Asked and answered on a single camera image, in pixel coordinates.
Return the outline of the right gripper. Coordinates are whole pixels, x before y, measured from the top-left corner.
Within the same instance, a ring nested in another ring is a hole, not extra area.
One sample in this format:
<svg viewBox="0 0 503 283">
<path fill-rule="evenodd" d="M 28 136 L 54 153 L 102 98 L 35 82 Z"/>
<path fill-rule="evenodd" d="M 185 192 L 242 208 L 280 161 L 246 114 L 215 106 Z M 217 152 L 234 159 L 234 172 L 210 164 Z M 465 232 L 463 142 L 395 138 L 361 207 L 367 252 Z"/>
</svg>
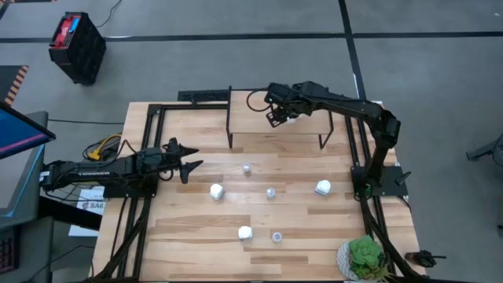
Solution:
<svg viewBox="0 0 503 283">
<path fill-rule="evenodd" d="M 272 128 L 286 122 L 286 118 L 297 118 L 300 115 L 311 116 L 313 109 L 302 94 L 288 85 L 270 83 L 266 88 L 265 102 L 273 107 L 266 118 Z"/>
</svg>

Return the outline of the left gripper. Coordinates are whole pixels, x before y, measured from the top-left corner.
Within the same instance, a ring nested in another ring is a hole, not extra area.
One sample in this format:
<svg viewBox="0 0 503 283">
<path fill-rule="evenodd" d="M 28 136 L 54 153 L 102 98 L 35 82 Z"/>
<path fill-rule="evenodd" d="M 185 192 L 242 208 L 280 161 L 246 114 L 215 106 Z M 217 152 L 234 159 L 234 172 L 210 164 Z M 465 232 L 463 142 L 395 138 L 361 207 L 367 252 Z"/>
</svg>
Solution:
<svg viewBox="0 0 503 283">
<path fill-rule="evenodd" d="M 172 143 L 162 148 L 146 148 L 135 154 L 136 171 L 140 177 L 156 175 L 160 172 L 178 171 L 182 184 L 189 182 L 189 174 L 199 167 L 203 161 L 193 161 L 182 164 L 182 157 L 198 153 L 199 149 L 185 147 L 172 138 Z"/>
</svg>

